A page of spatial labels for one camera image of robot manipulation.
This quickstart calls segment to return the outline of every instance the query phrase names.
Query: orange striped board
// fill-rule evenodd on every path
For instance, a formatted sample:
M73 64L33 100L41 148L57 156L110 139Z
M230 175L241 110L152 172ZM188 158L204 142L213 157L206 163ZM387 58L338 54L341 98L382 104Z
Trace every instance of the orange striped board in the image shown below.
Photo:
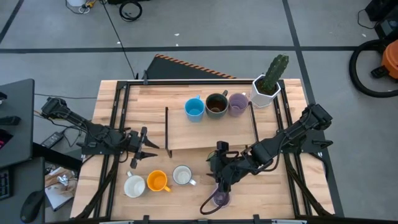
M181 77L188 73L190 74L190 78L236 78L223 72L162 54L155 55L146 72L150 79L173 78L173 76Z

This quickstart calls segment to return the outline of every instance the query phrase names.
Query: blue cup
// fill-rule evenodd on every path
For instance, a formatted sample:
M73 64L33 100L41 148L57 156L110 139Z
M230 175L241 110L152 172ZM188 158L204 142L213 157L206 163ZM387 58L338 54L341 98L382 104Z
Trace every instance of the blue cup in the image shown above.
M185 113L191 122L200 122L205 112L205 104L200 100L200 96L197 95L195 98L189 99L185 103Z

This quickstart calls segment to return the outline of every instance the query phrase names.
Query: white container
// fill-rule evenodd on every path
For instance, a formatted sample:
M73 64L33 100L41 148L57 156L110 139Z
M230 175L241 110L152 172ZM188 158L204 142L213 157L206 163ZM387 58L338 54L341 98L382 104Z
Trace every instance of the white container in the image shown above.
M73 7L80 7L84 4L86 4L86 0L67 0L69 5Z
M276 92L272 95L265 95L262 93L259 93L257 91L256 88L256 82L259 79L264 78L265 75L260 75L259 77L257 77L252 83L251 83L251 94L250 94L250 100L252 101L253 105L257 108L265 108L266 106L269 106L272 101L274 100L274 98L278 95L278 93L280 92L280 86L278 83L276 83L277 85L277 90Z

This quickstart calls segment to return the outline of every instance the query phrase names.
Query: keyboard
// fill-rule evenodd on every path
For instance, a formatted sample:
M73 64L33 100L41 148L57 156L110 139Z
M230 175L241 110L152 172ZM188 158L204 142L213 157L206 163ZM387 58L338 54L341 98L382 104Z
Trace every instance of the keyboard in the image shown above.
M0 170L0 200L11 197L11 178L9 169Z

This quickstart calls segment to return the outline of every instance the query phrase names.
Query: potted plant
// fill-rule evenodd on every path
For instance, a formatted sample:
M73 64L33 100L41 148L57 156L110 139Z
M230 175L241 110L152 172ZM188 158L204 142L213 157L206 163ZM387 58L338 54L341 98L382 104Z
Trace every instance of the potted plant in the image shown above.
M250 100L258 108L264 108L271 104L272 100L280 92L279 78L289 63L288 55L278 55L269 65L267 73L257 77L251 85Z

